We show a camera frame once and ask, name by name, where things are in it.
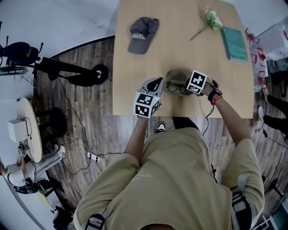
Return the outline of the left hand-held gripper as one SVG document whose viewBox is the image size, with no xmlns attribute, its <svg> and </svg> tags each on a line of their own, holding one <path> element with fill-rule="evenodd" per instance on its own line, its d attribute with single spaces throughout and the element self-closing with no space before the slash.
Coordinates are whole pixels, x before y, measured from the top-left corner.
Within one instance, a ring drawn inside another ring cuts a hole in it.
<svg viewBox="0 0 288 230">
<path fill-rule="evenodd" d="M 151 78 L 145 81 L 134 99 L 134 115 L 144 118 L 150 118 L 160 108 L 161 95 L 164 87 L 164 79 L 162 77 Z"/>
</svg>

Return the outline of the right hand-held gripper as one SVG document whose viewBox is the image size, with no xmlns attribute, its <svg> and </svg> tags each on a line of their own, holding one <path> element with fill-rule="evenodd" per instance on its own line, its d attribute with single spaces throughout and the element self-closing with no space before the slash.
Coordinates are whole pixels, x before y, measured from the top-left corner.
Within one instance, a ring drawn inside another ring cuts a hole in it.
<svg viewBox="0 0 288 230">
<path fill-rule="evenodd" d="M 187 82 L 186 90 L 197 96 L 202 96 L 205 84 L 208 83 L 214 88 L 218 88 L 218 83 L 210 76 L 193 70 L 190 79 Z"/>
</svg>

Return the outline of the person's right hand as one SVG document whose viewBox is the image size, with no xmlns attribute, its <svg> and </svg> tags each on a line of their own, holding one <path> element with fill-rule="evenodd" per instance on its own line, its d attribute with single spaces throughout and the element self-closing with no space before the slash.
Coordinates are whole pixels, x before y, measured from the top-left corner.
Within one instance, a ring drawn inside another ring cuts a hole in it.
<svg viewBox="0 0 288 230">
<path fill-rule="evenodd" d="M 201 93 L 211 98 L 215 96 L 214 88 L 210 84 L 206 84 Z"/>
</svg>

